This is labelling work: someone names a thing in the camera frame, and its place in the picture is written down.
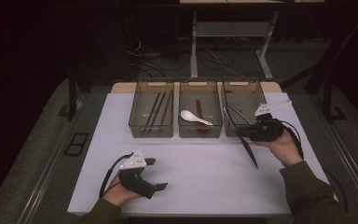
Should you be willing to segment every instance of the floor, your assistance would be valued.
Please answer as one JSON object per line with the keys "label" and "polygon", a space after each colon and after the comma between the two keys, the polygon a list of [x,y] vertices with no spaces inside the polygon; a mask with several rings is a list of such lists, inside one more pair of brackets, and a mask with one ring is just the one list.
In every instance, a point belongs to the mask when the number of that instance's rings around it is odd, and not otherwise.
{"label": "floor", "polygon": [[[189,77],[189,42],[180,39],[183,52],[167,59],[150,49],[140,65],[138,77]],[[255,57],[259,39],[200,39],[198,43],[199,77],[251,76],[263,79]],[[273,41],[267,61],[274,76],[282,83],[309,68],[324,55],[325,40]],[[337,198],[348,207],[353,223],[358,223],[358,112],[345,94],[334,88],[332,106],[339,107],[346,119],[326,121],[322,115],[322,91],[308,95],[305,77],[283,91],[289,94],[320,164]],[[88,145],[98,122],[110,86],[95,86],[90,93],[77,93],[78,112],[68,121],[68,83],[65,80],[51,95],[32,133],[24,144],[4,184],[0,188],[0,223],[74,223],[77,216],[66,212]],[[74,134],[88,135],[79,156],[66,156]],[[267,218],[129,218],[134,223],[293,223],[291,217]]]}

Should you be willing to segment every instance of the plastic container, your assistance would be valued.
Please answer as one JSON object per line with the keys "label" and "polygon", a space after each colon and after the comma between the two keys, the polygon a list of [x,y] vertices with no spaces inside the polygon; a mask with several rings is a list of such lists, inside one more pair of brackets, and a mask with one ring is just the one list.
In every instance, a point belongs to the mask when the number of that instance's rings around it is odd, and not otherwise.
{"label": "plastic container", "polygon": [[132,102],[134,138],[173,137],[173,78],[140,78]]}
{"label": "plastic container", "polygon": [[[213,126],[182,119],[181,112],[188,110]],[[223,119],[220,107],[217,79],[193,77],[180,80],[179,136],[182,138],[218,138]]]}
{"label": "plastic container", "polygon": [[[222,80],[222,107],[226,107],[237,127],[256,123],[255,111],[265,104],[263,90],[257,78],[225,77]],[[224,115],[226,136],[236,137],[235,130]]]}

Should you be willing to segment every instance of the person's left hand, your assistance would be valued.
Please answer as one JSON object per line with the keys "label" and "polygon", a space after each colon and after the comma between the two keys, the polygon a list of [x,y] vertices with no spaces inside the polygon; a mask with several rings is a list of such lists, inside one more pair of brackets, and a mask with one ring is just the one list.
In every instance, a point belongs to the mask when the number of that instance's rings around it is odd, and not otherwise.
{"label": "person's left hand", "polygon": [[120,207],[127,201],[134,198],[139,198],[141,197],[141,195],[133,192],[132,190],[124,188],[124,186],[120,184],[120,179],[118,178],[118,174],[119,172],[110,182],[108,190],[103,195],[103,199]]}

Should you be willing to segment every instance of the sleeve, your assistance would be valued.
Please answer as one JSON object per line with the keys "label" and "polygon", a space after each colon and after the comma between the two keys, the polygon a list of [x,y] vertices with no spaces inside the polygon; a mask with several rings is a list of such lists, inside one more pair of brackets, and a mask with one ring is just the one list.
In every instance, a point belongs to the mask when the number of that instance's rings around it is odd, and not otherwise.
{"label": "sleeve", "polygon": [[115,224],[121,214],[121,208],[104,199],[99,199],[89,213],[82,216],[77,224]]}
{"label": "sleeve", "polygon": [[286,200],[296,224],[350,223],[343,207],[334,199],[333,188],[318,179],[305,161],[280,170]]}

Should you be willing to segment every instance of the ceramic spoon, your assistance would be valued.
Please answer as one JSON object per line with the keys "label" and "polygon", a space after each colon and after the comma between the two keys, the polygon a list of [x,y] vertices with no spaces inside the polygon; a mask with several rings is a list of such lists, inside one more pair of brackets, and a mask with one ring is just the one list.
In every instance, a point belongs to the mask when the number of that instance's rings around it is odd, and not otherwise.
{"label": "ceramic spoon", "polygon": [[193,113],[191,113],[188,110],[182,110],[182,112],[180,113],[180,116],[182,117],[182,119],[185,119],[187,121],[197,121],[197,122],[204,123],[206,125],[213,125],[209,121],[206,121],[204,119],[199,119],[197,116],[195,116]]}

